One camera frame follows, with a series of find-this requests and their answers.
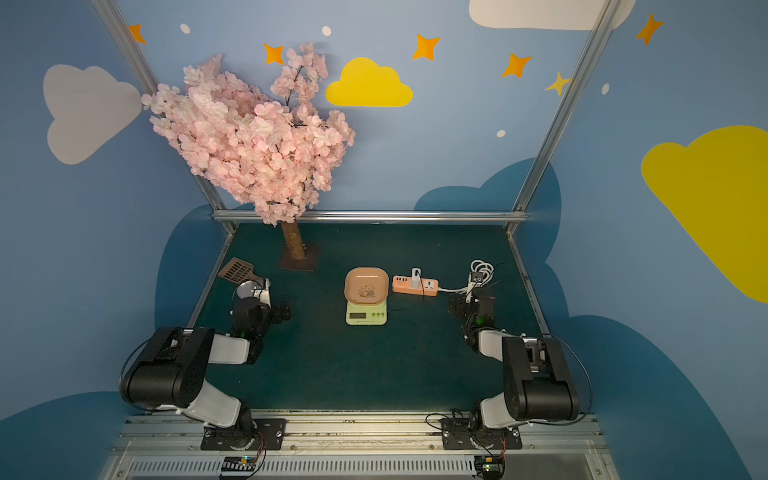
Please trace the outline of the white usb charger adapter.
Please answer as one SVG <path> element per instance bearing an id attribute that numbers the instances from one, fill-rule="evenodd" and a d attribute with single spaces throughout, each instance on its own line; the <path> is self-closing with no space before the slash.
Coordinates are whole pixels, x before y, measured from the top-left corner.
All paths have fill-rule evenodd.
<path id="1" fill-rule="evenodd" d="M 411 271 L 411 287 L 415 289 L 421 288 L 421 269 L 413 268 Z"/>

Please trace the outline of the green electronic scale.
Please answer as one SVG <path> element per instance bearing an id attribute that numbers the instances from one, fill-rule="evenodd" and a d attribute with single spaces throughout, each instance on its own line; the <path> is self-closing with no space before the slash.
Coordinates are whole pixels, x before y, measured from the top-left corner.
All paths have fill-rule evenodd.
<path id="1" fill-rule="evenodd" d="M 345 321 L 352 326 L 379 326 L 387 322 L 387 301 L 375 304 L 348 302 Z"/>

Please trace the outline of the orange power strip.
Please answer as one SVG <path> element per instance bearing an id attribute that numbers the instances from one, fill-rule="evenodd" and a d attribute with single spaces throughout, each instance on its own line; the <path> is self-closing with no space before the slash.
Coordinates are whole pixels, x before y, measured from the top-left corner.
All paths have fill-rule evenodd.
<path id="1" fill-rule="evenodd" d="M 423 297 L 435 297 L 438 295 L 439 285 L 434 279 L 416 279 L 415 277 L 408 276 L 394 276 L 392 279 L 392 292 Z"/>

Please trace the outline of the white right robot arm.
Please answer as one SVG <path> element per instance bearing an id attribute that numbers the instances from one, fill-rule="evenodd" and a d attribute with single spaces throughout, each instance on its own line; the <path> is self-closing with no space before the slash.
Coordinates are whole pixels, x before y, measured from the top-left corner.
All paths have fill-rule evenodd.
<path id="1" fill-rule="evenodd" d="M 502 391 L 479 402 L 469 421 L 471 429 L 513 429 L 526 423 L 566 425 L 582 418 L 560 340 L 513 335 L 497 328 L 495 296 L 487 290 L 452 293 L 449 311 L 464 322 L 466 344 L 502 368 Z"/>

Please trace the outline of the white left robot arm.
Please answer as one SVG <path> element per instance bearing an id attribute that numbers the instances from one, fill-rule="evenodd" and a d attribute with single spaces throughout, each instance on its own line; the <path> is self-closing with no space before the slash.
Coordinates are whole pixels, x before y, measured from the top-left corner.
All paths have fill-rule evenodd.
<path id="1" fill-rule="evenodd" d="M 206 379 L 211 365 L 253 365 L 273 325 L 291 319 L 288 303 L 240 298 L 231 310 L 229 333 L 210 327 L 164 327 L 140 346 L 119 377 L 123 400 L 145 411 L 174 410 L 214 429 L 250 435 L 252 416 L 242 400 Z"/>

